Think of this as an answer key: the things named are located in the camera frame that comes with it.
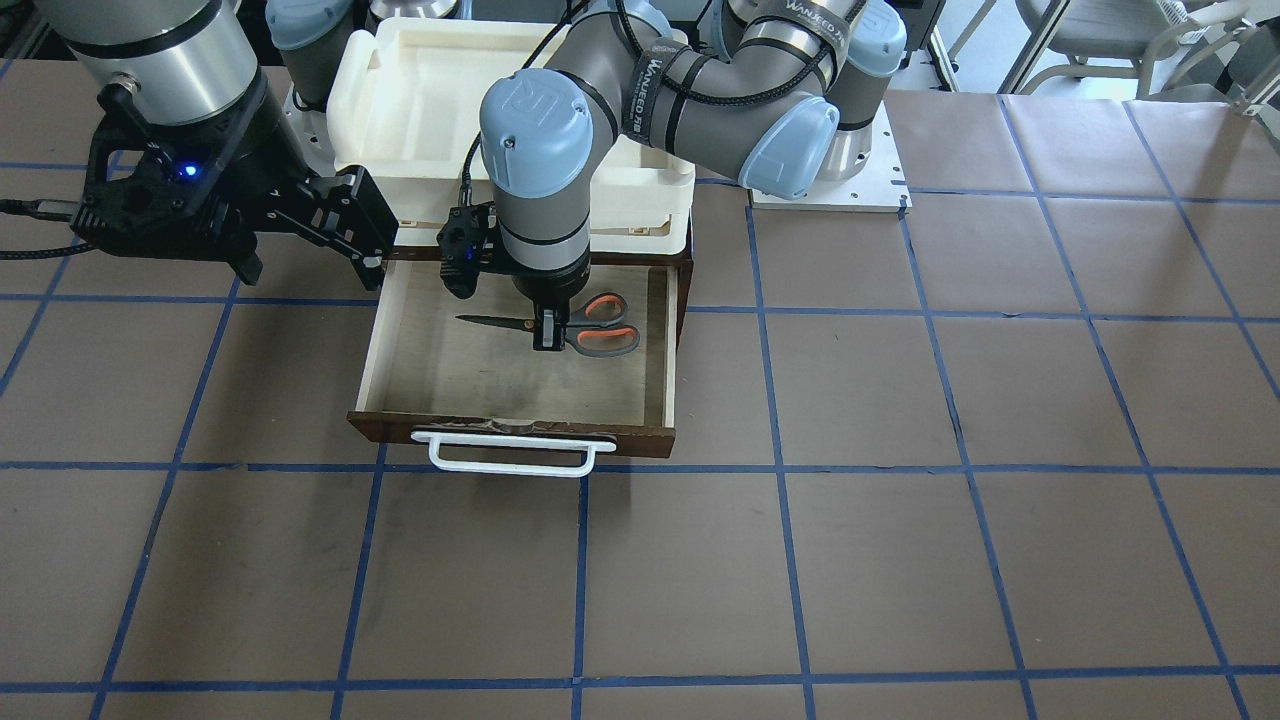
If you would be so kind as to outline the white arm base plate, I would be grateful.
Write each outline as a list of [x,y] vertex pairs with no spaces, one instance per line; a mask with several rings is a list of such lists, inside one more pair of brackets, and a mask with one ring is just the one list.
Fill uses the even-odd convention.
[[828,159],[808,192],[795,200],[753,190],[762,209],[812,211],[906,211],[913,206],[884,104],[859,131],[836,135]]
[[326,113],[306,106],[293,85],[288,88],[282,109],[310,169],[320,176],[334,176],[335,151],[332,146]]

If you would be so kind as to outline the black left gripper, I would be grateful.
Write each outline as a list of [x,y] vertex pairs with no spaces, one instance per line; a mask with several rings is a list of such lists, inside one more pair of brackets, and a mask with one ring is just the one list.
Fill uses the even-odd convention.
[[568,302],[580,293],[590,275],[590,256],[581,255],[567,266],[544,272],[507,261],[500,269],[512,277],[515,288],[535,305],[534,350],[559,352],[566,346]]

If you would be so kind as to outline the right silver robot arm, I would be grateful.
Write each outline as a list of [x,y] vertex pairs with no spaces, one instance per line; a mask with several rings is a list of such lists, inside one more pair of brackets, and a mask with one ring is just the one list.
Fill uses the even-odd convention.
[[337,251],[367,290],[398,220],[360,165],[307,163],[229,1],[40,1],[99,82],[104,118],[74,202],[23,202],[118,258],[262,270],[259,232]]

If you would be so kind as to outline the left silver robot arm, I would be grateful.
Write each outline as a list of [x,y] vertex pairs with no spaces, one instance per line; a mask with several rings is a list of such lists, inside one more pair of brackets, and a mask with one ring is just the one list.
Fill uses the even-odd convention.
[[648,1],[589,1],[544,67],[485,94],[486,241],[532,302],[518,328],[559,351],[590,265],[591,182],[621,138],[780,199],[856,170],[908,29],[886,1],[731,1],[719,59]]

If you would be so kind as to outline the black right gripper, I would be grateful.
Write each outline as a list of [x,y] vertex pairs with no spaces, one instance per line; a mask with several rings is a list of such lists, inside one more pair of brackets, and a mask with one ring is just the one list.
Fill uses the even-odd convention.
[[123,79],[97,100],[105,117],[70,219],[84,242],[119,258],[225,263],[252,284],[256,231],[296,234],[349,260],[366,290],[381,287],[398,218],[365,167],[310,176],[265,79],[183,126],[147,122]]

